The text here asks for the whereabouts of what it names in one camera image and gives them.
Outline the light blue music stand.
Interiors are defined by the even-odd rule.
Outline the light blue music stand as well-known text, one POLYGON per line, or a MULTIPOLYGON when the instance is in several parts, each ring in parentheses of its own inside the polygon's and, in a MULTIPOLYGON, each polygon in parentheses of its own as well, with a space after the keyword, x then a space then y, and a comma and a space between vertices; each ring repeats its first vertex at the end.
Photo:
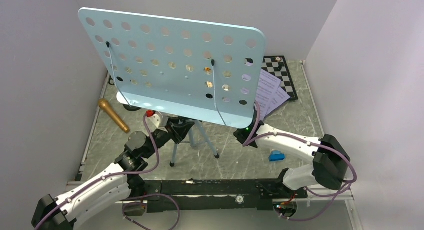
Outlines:
POLYGON ((253 123, 261 30, 88 7, 78 17, 124 103, 233 128, 253 123))

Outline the gold microphone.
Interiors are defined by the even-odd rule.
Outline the gold microphone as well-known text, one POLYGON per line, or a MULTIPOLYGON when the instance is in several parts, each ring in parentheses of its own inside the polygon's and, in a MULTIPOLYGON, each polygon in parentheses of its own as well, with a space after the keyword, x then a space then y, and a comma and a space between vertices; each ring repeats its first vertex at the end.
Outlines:
POLYGON ((100 109, 102 109, 123 132, 130 132, 130 127, 122 120, 107 99, 100 98, 97 103, 100 109))

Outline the sheet music pages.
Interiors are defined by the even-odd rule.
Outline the sheet music pages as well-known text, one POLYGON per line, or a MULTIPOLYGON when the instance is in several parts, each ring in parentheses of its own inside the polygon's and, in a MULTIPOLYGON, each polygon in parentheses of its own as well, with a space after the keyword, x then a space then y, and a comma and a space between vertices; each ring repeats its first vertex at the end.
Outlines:
POLYGON ((268 71, 261 69, 259 75, 259 82, 256 91, 255 100, 260 106, 260 119, 263 120, 267 115, 272 99, 280 87, 281 79, 269 73, 268 71))

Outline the sheet music page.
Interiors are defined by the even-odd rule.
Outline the sheet music page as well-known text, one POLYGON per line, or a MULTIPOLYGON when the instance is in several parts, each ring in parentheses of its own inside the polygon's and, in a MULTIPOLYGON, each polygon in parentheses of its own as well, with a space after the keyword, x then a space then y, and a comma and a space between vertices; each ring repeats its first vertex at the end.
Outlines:
POLYGON ((279 87, 269 103, 266 116, 268 116, 272 111, 274 111, 290 98, 290 95, 283 88, 279 87))

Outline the black microphone stand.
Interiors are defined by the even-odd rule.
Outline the black microphone stand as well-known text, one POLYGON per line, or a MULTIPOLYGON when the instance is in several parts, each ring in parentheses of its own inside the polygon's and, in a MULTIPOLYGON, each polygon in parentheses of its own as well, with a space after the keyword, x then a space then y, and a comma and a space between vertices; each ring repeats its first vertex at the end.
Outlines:
MULTIPOLYGON (((109 84, 109 85, 113 85, 113 86, 115 85, 115 82, 114 82, 114 80, 113 80, 112 76, 109 76, 108 84, 109 84)), ((140 110, 140 109, 141 109, 141 107, 137 107, 137 106, 127 105, 127 104, 122 104, 122 105, 123 105, 123 107, 124 107, 126 110, 128 110, 128 111, 132 111, 132 112, 134 112, 134 111, 138 111, 138 110, 140 110)))

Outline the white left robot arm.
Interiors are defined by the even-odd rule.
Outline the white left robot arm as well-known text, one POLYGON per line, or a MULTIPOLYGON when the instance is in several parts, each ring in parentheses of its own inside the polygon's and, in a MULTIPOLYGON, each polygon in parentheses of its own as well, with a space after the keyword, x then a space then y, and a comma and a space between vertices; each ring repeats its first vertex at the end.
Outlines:
POLYGON ((144 199, 158 200, 163 196, 160 183, 147 183, 142 175, 155 170, 148 168, 147 158, 155 155, 169 141, 182 143, 192 136, 199 122, 172 117, 165 120, 164 129, 144 133, 133 132, 123 152, 106 169, 84 184, 57 197, 42 197, 35 209, 31 224, 34 229, 77 229, 89 218, 108 206, 123 200, 128 207, 142 204, 144 199))

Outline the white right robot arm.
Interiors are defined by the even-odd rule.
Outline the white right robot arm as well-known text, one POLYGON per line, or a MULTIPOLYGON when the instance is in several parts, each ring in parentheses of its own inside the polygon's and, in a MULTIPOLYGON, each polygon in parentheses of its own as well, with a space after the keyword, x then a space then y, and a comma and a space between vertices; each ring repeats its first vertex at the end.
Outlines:
POLYGON ((330 190, 340 190, 345 182, 350 157, 330 134, 324 137, 307 137, 279 130, 259 122, 237 129, 234 136, 238 142, 255 148, 278 150, 301 159, 305 165, 283 170, 276 183, 277 194, 289 197, 295 190, 319 184, 330 190))

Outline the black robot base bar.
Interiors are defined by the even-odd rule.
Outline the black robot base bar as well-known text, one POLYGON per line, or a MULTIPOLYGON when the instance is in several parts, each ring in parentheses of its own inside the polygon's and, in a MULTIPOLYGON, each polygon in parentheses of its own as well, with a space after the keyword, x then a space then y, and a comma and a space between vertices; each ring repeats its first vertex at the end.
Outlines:
POLYGON ((147 180, 145 181, 147 211, 149 213, 174 210, 175 205, 160 194, 176 201, 180 210, 249 209, 272 210, 274 204, 306 199, 306 190, 291 191, 277 179, 227 179, 227 180, 147 180), (236 195, 244 196, 237 204, 236 195))

